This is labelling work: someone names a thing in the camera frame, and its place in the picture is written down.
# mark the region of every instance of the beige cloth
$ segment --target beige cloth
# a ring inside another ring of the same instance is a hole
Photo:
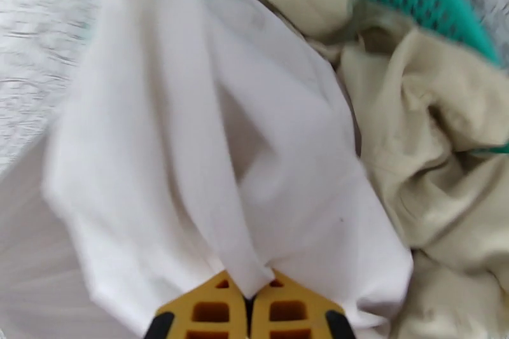
[[[345,46],[351,29],[359,40]],[[416,250],[392,336],[496,337],[504,329],[500,287],[509,291],[509,158],[469,151],[509,139],[509,80],[370,1],[357,0],[336,32],[306,38],[339,66],[361,159],[399,236]]]

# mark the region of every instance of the laundry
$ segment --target laundry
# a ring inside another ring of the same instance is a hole
[[[257,0],[104,0],[50,145],[92,298],[137,334],[224,268],[248,298],[274,268],[387,338],[411,253],[334,70]]]
[[[273,10],[293,2],[276,1]],[[361,160],[398,235],[416,250],[392,336],[498,335],[509,291],[509,158],[477,150],[509,140],[509,80],[470,49],[384,6],[356,0],[349,15],[338,30],[346,36],[318,44],[302,37],[345,83]]]

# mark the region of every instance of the clothing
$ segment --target clothing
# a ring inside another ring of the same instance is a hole
[[[412,271],[335,72],[256,0],[104,0],[45,191],[95,301],[138,334],[223,268],[272,268],[385,338]]]
[[[300,4],[276,1],[276,11],[279,3]],[[294,12],[284,14],[290,23],[305,10]],[[306,38],[328,60],[336,51],[331,63],[352,101],[361,160],[398,235],[415,250],[392,336],[497,335],[505,324],[500,287],[509,291],[509,158],[475,150],[509,140],[508,78],[367,0],[354,2],[342,29],[349,34]]]
[[[90,301],[66,227],[43,200],[46,144],[0,179],[0,338],[136,339]]]

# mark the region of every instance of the white sheet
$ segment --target white sheet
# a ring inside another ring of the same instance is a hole
[[[41,195],[45,150],[36,139],[0,178],[0,339],[135,339],[90,301],[66,227]]]
[[[105,0],[46,188],[137,333],[223,264],[248,298],[274,267],[384,338],[412,260],[354,149],[333,69],[258,1]]]

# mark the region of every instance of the white cloth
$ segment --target white cloth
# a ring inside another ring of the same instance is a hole
[[[0,177],[0,339],[136,339],[90,301],[66,227],[41,196],[46,144],[36,139]]]
[[[332,68],[256,0],[104,0],[49,154],[92,297],[137,333],[223,265],[247,297],[282,271],[359,339],[405,297]]]

